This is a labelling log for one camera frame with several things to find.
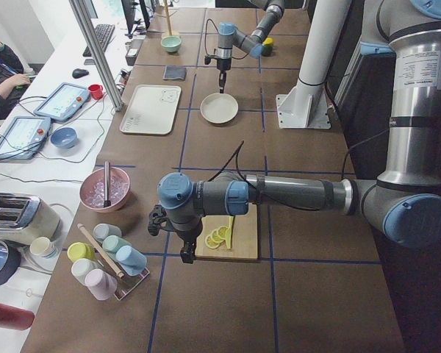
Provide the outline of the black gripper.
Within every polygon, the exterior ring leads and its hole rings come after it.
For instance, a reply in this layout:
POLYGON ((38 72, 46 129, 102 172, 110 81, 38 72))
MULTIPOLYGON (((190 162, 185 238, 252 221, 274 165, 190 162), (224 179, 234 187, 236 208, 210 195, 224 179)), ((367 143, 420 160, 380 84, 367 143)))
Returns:
POLYGON ((216 48, 214 54, 206 54, 204 64, 209 65, 212 60, 217 61, 219 92, 223 93, 226 85, 226 71, 231 69, 231 49, 216 48))
POLYGON ((172 221, 166 209, 156 204, 148 216, 148 233, 157 236, 160 230, 175 232, 182 240, 183 247, 180 250, 180 257, 183 263, 194 263, 196 259, 196 239, 203 230, 202 220, 195 216, 187 223, 176 223, 172 221))

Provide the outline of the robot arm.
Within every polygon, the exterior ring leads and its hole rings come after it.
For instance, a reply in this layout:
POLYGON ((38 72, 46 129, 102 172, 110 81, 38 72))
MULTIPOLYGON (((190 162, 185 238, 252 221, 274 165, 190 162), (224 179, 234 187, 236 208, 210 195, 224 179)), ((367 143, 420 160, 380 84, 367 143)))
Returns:
POLYGON ((244 215, 250 204, 359 214, 390 240, 419 248, 441 238, 441 180, 435 174, 441 116, 441 1, 366 1, 363 54, 395 53, 385 171, 376 180, 291 179, 219 171, 193 182, 164 176, 148 231, 175 232, 184 263, 195 259, 207 215, 244 215))
POLYGON ((209 65, 212 60, 216 61, 219 70, 218 85, 219 92, 224 93, 227 71, 232 66, 232 50, 237 47, 246 55, 254 59, 260 58, 263 50, 263 42, 268 37, 272 28, 280 22, 285 12, 284 1, 250 1, 255 7, 265 11, 262 20, 257 24, 256 29, 250 34, 242 32, 231 22, 221 22, 218 26, 218 44, 212 54, 206 53, 204 63, 209 65))

